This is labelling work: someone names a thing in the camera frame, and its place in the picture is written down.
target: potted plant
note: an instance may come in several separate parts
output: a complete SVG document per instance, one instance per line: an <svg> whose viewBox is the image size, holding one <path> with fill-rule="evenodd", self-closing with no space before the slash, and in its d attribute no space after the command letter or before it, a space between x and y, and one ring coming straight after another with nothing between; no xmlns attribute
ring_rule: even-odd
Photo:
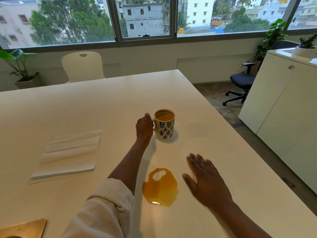
<svg viewBox="0 0 317 238"><path fill-rule="evenodd" d="M300 56L304 58L308 58L309 60L316 57L317 47L314 46L314 41L317 38L317 33L311 35L310 37L300 37L300 45L297 46L293 52L292 56Z"/></svg>
<svg viewBox="0 0 317 238"><path fill-rule="evenodd" d="M286 22L282 19L277 19L274 23L270 25L269 30L265 33L265 38L263 44L257 46L256 55L254 59L262 62L268 50L270 50L273 45L279 40L285 40L287 35L283 34L283 29Z"/></svg>
<svg viewBox="0 0 317 238"><path fill-rule="evenodd" d="M18 81L14 83L19 89L44 86L38 75L39 72L36 72L34 75L30 75L25 67L26 58L32 54L36 53L25 53L20 49L14 50L11 53L0 50L0 58L2 58L15 70L9 75L16 75L21 77Z"/></svg>

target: finger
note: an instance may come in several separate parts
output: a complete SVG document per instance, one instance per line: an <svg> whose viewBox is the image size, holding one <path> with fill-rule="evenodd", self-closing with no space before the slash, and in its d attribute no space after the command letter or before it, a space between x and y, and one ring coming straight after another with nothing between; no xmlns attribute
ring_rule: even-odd
<svg viewBox="0 0 317 238"><path fill-rule="evenodd" d="M201 174L202 169L190 156L187 156L187 162L196 177Z"/></svg>
<svg viewBox="0 0 317 238"><path fill-rule="evenodd" d="M149 113L145 113L144 120L146 123L152 123L151 115Z"/></svg>
<svg viewBox="0 0 317 238"><path fill-rule="evenodd" d="M190 153L189 156L200 166L200 168L206 168L206 166L199 159L197 159L193 153Z"/></svg>
<svg viewBox="0 0 317 238"><path fill-rule="evenodd" d="M199 159L199 161L203 163L204 165L208 165L207 162L204 160L204 158L200 154L197 154L197 159Z"/></svg>
<svg viewBox="0 0 317 238"><path fill-rule="evenodd" d="M217 168L214 166L214 164L213 164L210 160L206 160L206 161L207 161L207 164L210 166L210 168L211 168L212 170L218 172L218 171L217 171Z"/></svg>
<svg viewBox="0 0 317 238"><path fill-rule="evenodd" d="M193 180L193 178L189 176L188 174L183 174L183 179L185 183L187 184L191 193L194 194L196 192L196 186L197 186L195 180Z"/></svg>

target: shirt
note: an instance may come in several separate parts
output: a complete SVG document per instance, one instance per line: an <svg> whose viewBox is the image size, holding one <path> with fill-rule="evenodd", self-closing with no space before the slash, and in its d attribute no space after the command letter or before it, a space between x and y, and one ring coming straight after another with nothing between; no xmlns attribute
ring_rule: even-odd
<svg viewBox="0 0 317 238"><path fill-rule="evenodd" d="M126 238L129 235L134 196L121 180L104 180L88 197L61 238Z"/></svg>

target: person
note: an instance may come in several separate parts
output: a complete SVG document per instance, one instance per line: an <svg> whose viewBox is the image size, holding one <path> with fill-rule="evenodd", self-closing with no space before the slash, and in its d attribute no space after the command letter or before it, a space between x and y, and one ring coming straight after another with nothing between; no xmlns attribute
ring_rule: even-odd
<svg viewBox="0 0 317 238"><path fill-rule="evenodd" d="M62 238L128 237L137 174L153 135L150 114L146 113L137 121L136 134L137 139L129 152L88 197ZM195 182L190 175L183 174L189 190L201 204L216 212L237 238L271 237L234 203L228 187L210 160L190 153L187 162L197 179Z"/></svg>

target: window pane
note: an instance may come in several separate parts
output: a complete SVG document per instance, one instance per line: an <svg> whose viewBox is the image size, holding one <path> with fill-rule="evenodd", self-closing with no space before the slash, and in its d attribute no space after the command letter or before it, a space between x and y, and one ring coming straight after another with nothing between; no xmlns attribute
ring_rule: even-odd
<svg viewBox="0 0 317 238"><path fill-rule="evenodd" d="M170 0L116 1L123 38L170 34Z"/></svg>
<svg viewBox="0 0 317 238"><path fill-rule="evenodd" d="M317 27L317 0L301 0L288 30Z"/></svg>
<svg viewBox="0 0 317 238"><path fill-rule="evenodd" d="M106 0L6 0L0 15L9 48L114 41Z"/></svg>
<svg viewBox="0 0 317 238"><path fill-rule="evenodd" d="M289 1L178 0L177 37L265 31L283 17Z"/></svg>

